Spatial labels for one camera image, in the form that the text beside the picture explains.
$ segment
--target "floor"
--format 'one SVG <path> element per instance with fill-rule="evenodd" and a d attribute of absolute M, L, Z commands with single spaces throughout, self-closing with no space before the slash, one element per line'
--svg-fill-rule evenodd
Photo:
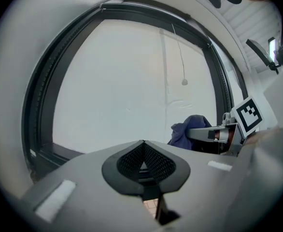
<path fill-rule="evenodd" d="M 158 199 L 147 200 L 143 202 L 143 205 L 147 208 L 153 217 L 156 217 L 156 209 L 157 209 Z"/>

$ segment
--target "white label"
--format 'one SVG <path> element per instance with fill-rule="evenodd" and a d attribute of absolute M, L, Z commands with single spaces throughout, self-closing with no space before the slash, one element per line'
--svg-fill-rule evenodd
<path fill-rule="evenodd" d="M 76 187 L 76 183 L 70 180 L 64 180 L 43 203 L 37 207 L 35 214 L 43 220 L 51 223 L 69 196 Z"/>
<path fill-rule="evenodd" d="M 230 171 L 232 169 L 231 165 L 216 162 L 216 161 L 213 161 L 213 160 L 208 162 L 208 166 L 211 166 L 211 167 L 214 167 L 214 168 L 217 168 L 217 169 L 221 169 L 221 170 L 224 170 L 224 171 Z"/>

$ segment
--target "black window frame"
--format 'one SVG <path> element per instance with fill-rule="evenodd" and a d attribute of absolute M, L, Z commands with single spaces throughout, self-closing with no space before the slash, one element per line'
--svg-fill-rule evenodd
<path fill-rule="evenodd" d="M 162 6 L 156 2 L 155 7 Z M 164 10 L 191 19 L 172 7 Z M 57 96 L 66 71 L 85 39 L 105 19 L 140 22 L 165 29 L 197 45 L 203 51 L 214 86 L 217 124 L 233 107 L 232 92 L 220 57 L 210 39 L 172 14 L 156 8 L 127 3 L 102 3 L 70 23 L 49 45 L 36 66 L 25 96 L 22 117 L 23 150 L 29 167 L 43 177 L 82 153 L 53 142 L 53 118 Z"/>
<path fill-rule="evenodd" d="M 237 63 L 235 62 L 234 58 L 230 55 L 230 53 L 225 48 L 225 46 L 208 29 L 206 29 L 202 24 L 200 24 L 198 21 L 193 19 L 189 14 L 186 14 L 186 13 L 184 13 L 184 12 L 178 10 L 178 9 L 175 9 L 175 8 L 169 6 L 169 5 L 163 4 L 163 3 L 155 1 L 155 0 L 124 0 L 124 2 L 137 2 L 137 3 L 151 5 L 151 6 L 163 9 L 165 11 L 168 11 L 170 13 L 173 13 L 176 16 L 182 18 L 183 20 L 185 20 L 187 22 L 189 22 L 191 20 L 196 22 L 196 24 L 200 27 L 200 29 L 204 32 L 204 34 L 208 38 L 212 39 L 221 48 L 221 50 L 225 53 L 227 58 L 231 61 L 231 63 L 233 64 L 233 67 L 235 69 L 235 72 L 236 72 L 236 76 L 237 76 L 237 79 L 238 79 L 238 82 L 239 82 L 239 85 L 240 85 L 240 88 L 241 88 L 243 99 L 246 99 L 248 97 L 248 91 L 247 91 L 247 88 L 246 88 L 244 78 L 243 78 L 242 73 L 241 73 Z"/>

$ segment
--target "black mesh vent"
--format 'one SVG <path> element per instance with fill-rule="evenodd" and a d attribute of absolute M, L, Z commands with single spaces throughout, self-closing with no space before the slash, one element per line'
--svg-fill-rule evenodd
<path fill-rule="evenodd" d="M 143 163 L 143 145 L 138 146 L 122 156 L 117 162 L 117 168 L 125 177 L 138 181 L 138 173 Z"/>
<path fill-rule="evenodd" d="M 156 182 L 170 176 L 176 169 L 176 164 L 160 152 L 145 145 L 145 163 Z"/>

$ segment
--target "white backdrop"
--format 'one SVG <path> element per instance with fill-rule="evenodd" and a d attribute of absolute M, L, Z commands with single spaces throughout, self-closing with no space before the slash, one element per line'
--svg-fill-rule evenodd
<path fill-rule="evenodd" d="M 103 21 L 63 80 L 54 143 L 88 153 L 138 139 L 167 143 L 171 125 L 200 114 L 216 124 L 215 95 L 202 51 L 146 24 Z"/>

